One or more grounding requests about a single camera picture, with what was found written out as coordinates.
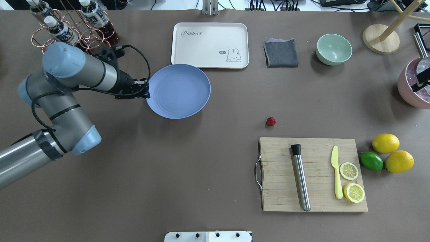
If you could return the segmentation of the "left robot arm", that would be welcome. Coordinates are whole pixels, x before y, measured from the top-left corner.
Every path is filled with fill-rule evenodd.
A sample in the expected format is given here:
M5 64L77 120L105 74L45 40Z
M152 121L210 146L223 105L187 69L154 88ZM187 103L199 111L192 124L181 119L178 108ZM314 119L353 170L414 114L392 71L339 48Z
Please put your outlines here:
M18 87L21 99L43 126L1 152L1 188L12 184L66 153L81 155L101 142L95 125L73 93L79 90L116 99L149 98L150 76L136 80L119 69L118 58L130 45L105 47L87 54L55 42L45 51L43 69Z

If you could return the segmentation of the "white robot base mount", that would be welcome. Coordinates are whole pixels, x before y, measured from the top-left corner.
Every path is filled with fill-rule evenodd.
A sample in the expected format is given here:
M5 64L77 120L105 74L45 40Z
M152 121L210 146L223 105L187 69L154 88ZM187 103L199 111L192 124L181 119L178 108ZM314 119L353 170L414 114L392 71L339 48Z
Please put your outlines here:
M165 242L252 242L249 231L168 232Z

